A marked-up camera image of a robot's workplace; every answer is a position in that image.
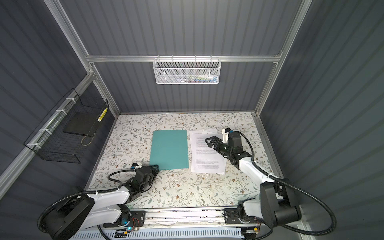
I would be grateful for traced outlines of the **teal paper folder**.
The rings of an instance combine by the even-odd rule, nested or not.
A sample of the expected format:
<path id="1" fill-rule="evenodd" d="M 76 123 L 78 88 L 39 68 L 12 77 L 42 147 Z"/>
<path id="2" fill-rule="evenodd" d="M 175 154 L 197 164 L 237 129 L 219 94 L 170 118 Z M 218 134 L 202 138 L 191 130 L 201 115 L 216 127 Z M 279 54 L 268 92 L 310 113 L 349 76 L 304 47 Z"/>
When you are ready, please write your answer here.
<path id="1" fill-rule="evenodd" d="M 189 168 L 186 130 L 158 130 L 153 132 L 150 165 L 160 170 Z"/>

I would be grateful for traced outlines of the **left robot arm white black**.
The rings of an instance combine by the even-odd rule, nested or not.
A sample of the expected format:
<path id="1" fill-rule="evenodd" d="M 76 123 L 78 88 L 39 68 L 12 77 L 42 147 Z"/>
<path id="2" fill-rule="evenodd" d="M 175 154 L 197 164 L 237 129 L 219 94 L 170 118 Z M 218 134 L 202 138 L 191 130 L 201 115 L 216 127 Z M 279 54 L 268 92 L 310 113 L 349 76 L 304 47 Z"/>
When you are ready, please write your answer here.
<path id="1" fill-rule="evenodd" d="M 130 233 L 143 225 L 143 218 L 136 217 L 127 207 L 141 194 L 149 191 L 159 173 L 158 165 L 132 164 L 108 175 L 108 180 L 118 186 L 106 190 L 76 188 L 48 206 L 40 214 L 37 227 L 53 240 L 68 240 L 77 232 L 103 225 L 123 228 Z"/>

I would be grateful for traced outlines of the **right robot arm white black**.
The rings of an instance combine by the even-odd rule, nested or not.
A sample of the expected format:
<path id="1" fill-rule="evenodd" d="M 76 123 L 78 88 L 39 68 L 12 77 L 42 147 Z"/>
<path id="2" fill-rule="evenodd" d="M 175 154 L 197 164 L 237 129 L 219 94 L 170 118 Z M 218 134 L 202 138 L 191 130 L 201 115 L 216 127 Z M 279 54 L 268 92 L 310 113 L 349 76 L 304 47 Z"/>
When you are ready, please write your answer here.
<path id="1" fill-rule="evenodd" d="M 206 138 L 205 143 L 246 174 L 254 184 L 260 185 L 259 200 L 248 199 L 238 203 L 239 220 L 253 218 L 264 221 L 271 228 L 301 220 L 302 213 L 295 192 L 273 180 L 274 175 L 255 162 L 255 151 L 243 133 L 226 129 L 223 139 L 212 136 Z"/>

